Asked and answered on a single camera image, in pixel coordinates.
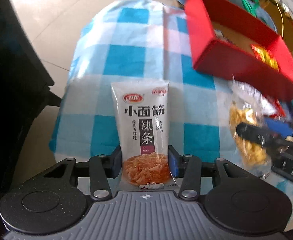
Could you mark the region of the white latiao snack packet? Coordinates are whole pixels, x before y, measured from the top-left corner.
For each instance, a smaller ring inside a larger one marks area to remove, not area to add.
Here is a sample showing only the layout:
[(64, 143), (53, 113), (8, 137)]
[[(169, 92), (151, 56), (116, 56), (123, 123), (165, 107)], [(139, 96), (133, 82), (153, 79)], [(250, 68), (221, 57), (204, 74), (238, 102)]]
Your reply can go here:
[(111, 85), (122, 152), (122, 179), (141, 191), (177, 185), (169, 168), (169, 82)]

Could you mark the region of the red yellow Trolli packet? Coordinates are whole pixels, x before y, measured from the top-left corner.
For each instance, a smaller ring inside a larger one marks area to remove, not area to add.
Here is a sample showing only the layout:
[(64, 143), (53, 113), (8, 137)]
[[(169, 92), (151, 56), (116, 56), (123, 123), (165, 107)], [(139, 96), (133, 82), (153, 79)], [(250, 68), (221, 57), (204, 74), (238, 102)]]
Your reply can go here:
[(256, 44), (251, 44), (251, 48), (253, 50), (253, 54), (255, 55), (256, 59), (259, 59), (260, 61), (267, 64), (269, 67), (271, 67), (272, 69), (279, 71), (278, 62), (273, 56), (273, 54), (271, 53), (271, 51)]

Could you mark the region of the red spicy strip packet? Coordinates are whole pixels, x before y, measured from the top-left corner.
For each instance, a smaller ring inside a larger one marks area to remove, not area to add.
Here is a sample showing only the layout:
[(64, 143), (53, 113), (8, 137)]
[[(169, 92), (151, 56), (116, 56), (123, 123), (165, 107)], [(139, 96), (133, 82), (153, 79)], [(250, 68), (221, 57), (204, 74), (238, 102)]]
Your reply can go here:
[(272, 118), (285, 118), (286, 114), (278, 99), (267, 98), (268, 102), (274, 107), (275, 113), (270, 115)]

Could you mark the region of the red cardboard box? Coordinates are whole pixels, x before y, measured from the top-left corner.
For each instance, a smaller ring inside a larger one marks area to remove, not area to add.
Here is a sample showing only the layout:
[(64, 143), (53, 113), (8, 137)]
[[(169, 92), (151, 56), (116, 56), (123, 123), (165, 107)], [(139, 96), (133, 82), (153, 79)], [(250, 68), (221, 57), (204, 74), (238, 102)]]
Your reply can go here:
[[(194, 70), (248, 83), (280, 101), (293, 100), (293, 57), (276, 32), (227, 0), (187, 0), (184, 9)], [(214, 29), (229, 42), (218, 40)], [(251, 44), (271, 51), (279, 71), (256, 59)]]

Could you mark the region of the blue checkered tablecloth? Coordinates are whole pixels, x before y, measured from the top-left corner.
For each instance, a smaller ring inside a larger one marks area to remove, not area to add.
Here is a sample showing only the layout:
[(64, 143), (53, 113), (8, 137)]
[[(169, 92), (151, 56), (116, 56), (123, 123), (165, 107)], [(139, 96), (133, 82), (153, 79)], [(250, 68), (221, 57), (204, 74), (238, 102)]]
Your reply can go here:
[(115, 1), (83, 28), (77, 43), (50, 149), (56, 160), (87, 161), (119, 145), (111, 85), (169, 82), (169, 144), (180, 154), (242, 164), (229, 129), (229, 108), (240, 96), (258, 110), (273, 108), (247, 85), (192, 67), (183, 10), (151, 0)]

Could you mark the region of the yellow chips clear bag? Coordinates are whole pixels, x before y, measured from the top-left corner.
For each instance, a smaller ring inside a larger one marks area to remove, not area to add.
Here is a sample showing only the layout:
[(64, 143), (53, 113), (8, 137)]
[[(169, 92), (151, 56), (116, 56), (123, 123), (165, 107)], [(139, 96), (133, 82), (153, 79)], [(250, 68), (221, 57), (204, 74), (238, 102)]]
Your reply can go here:
[(271, 158), (266, 151), (265, 113), (274, 113), (271, 104), (253, 86), (232, 80), (229, 82), (232, 101), (229, 109), (229, 129), (241, 158), (241, 167), (266, 179), (271, 172)]

